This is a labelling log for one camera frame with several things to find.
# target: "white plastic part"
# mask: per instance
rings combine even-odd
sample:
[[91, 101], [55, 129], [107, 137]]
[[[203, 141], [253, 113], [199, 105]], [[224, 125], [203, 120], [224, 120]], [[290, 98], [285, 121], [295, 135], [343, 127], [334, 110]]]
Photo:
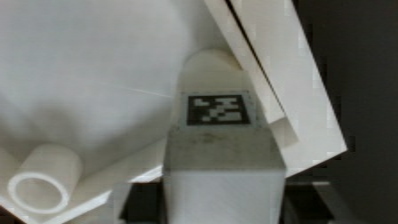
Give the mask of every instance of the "white plastic part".
[[[286, 166], [249, 78], [226, 52], [205, 50], [191, 57], [180, 75], [164, 164], [173, 224], [276, 224], [279, 220]], [[228, 95], [244, 99], [233, 108], [246, 109], [249, 124], [191, 125], [191, 97]], [[203, 113], [212, 114], [210, 101], [201, 103]], [[221, 121], [226, 115], [217, 116], [212, 120]]]
[[[347, 151], [294, 2], [231, 0], [231, 5], [224, 0], [205, 2], [251, 75], [290, 177]], [[260, 67], [267, 83], [260, 79], [263, 73], [256, 72]], [[276, 94], [285, 117], [270, 94]]]
[[66, 147], [41, 145], [9, 181], [16, 204], [38, 214], [59, 212], [70, 203], [82, 175], [82, 160]]

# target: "white pipe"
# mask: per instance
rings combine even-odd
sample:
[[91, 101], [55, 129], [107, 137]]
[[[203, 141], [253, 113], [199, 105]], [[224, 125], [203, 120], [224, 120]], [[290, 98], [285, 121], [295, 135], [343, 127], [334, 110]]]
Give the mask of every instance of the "white pipe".
[[52, 214], [66, 208], [80, 175], [77, 153], [59, 145], [41, 145], [9, 181], [11, 198], [27, 211]]

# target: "tube opening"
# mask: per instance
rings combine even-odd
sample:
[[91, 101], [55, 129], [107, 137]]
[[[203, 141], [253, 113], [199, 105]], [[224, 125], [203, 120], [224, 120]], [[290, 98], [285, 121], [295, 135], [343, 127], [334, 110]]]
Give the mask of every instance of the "tube opening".
[[63, 202], [57, 187], [39, 178], [27, 178], [18, 182], [16, 197], [25, 205], [39, 210], [54, 209]]

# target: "qr-like tag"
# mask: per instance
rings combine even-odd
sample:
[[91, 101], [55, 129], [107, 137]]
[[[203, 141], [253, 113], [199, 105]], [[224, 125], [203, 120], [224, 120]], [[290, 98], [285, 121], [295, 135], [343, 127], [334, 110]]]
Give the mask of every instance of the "qr-like tag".
[[187, 124], [251, 124], [242, 95], [189, 96]]

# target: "black background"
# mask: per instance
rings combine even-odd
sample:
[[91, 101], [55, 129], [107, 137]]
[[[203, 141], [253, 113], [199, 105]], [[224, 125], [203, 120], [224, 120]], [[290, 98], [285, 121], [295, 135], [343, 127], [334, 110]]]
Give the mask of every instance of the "black background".
[[295, 0], [350, 152], [327, 178], [358, 217], [398, 223], [398, 1]]

